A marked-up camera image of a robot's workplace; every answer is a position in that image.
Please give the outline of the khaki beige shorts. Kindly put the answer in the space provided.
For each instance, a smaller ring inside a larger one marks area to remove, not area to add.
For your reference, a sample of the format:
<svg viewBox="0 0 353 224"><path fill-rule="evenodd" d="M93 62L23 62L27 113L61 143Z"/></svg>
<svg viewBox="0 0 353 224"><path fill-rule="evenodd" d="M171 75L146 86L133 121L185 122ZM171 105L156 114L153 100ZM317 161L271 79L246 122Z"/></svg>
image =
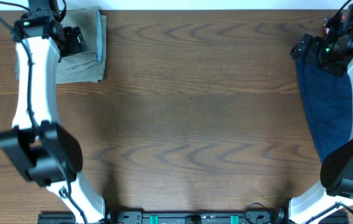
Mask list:
<svg viewBox="0 0 353 224"><path fill-rule="evenodd" d="M98 10L68 11L63 27L79 27L87 51L63 57L57 67L57 83L97 83L104 78L107 53L107 17Z"/></svg>

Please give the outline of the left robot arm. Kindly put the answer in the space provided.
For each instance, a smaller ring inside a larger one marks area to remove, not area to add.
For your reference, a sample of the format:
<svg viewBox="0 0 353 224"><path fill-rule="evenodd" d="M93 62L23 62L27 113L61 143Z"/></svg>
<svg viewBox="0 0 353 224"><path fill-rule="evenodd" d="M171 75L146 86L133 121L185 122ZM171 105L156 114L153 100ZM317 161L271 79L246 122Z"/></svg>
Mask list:
<svg viewBox="0 0 353 224"><path fill-rule="evenodd" d="M105 223L106 202L83 170L79 142L59 122L56 74L66 35L54 9L35 7L13 27L19 95L12 128L0 147L20 175L59 197L75 223Z"/></svg>

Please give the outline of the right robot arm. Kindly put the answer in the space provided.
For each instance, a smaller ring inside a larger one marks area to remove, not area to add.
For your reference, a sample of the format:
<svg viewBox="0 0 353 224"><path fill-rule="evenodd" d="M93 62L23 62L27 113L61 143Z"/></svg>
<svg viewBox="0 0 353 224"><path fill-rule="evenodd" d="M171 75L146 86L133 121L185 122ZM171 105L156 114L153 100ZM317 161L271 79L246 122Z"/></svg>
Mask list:
<svg viewBox="0 0 353 224"><path fill-rule="evenodd" d="M285 221L319 223L353 206L353 34L305 34L291 50L311 134L322 160L320 179L292 198Z"/></svg>

